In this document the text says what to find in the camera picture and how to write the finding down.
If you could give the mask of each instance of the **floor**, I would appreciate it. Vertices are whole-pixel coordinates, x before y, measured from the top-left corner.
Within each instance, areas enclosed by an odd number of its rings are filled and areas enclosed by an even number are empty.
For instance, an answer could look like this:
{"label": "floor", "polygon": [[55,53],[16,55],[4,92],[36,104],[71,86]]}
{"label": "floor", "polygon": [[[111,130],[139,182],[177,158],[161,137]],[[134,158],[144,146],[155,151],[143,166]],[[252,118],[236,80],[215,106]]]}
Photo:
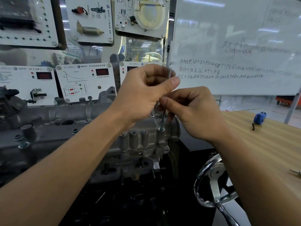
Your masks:
{"label": "floor", "polygon": [[[228,110],[249,110],[257,114],[266,112],[267,118],[284,122],[289,106],[283,103],[277,105],[275,96],[222,96],[220,109]],[[301,128],[301,107],[297,107],[289,121],[289,125]],[[245,211],[235,202],[232,201],[225,205],[228,213],[236,219],[240,226],[251,226]],[[212,226],[227,226],[224,216],[216,210]]]}

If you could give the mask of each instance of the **forearm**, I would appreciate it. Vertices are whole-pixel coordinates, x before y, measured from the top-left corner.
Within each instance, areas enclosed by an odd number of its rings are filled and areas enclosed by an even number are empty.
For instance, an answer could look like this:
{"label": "forearm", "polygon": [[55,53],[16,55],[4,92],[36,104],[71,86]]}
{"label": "forearm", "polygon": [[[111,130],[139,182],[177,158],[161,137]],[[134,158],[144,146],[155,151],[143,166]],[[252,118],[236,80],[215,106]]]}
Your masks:
{"label": "forearm", "polygon": [[122,132],[108,109],[74,137],[0,189],[1,225],[58,225]]}
{"label": "forearm", "polygon": [[252,225],[300,225],[301,201],[231,131],[214,147]]}

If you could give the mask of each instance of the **wooden table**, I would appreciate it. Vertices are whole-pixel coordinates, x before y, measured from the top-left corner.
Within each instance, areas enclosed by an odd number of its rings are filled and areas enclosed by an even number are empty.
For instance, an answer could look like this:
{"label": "wooden table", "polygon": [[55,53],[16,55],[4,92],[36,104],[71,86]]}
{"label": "wooden table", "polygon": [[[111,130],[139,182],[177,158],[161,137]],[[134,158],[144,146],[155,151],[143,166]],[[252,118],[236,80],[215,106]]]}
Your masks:
{"label": "wooden table", "polygon": [[301,177],[290,172],[301,170],[301,129],[269,119],[252,130],[254,113],[248,111],[223,112],[226,121],[260,160],[301,199]]}

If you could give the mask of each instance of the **blue tape measure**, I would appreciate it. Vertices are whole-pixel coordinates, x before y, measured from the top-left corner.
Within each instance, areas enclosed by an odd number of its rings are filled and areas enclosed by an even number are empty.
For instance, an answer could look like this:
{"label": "blue tape measure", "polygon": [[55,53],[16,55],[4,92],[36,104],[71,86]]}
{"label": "blue tape measure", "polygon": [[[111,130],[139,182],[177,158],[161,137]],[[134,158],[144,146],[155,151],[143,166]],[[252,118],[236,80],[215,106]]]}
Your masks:
{"label": "blue tape measure", "polygon": [[254,124],[258,124],[258,125],[262,125],[264,120],[266,118],[266,113],[265,112],[261,112],[261,113],[257,113],[254,117],[254,121],[252,123],[253,126],[253,131],[255,130],[255,126]]}

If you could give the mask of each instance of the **fingernail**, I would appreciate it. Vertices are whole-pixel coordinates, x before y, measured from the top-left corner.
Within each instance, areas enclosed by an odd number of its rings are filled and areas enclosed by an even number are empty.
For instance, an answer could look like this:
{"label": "fingernail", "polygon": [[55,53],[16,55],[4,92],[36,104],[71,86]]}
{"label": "fingernail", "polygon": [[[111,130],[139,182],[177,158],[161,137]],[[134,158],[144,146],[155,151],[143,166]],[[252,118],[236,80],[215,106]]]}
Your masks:
{"label": "fingernail", "polygon": [[174,87],[177,87],[180,84],[180,79],[178,77],[172,77],[171,82],[174,85]]}

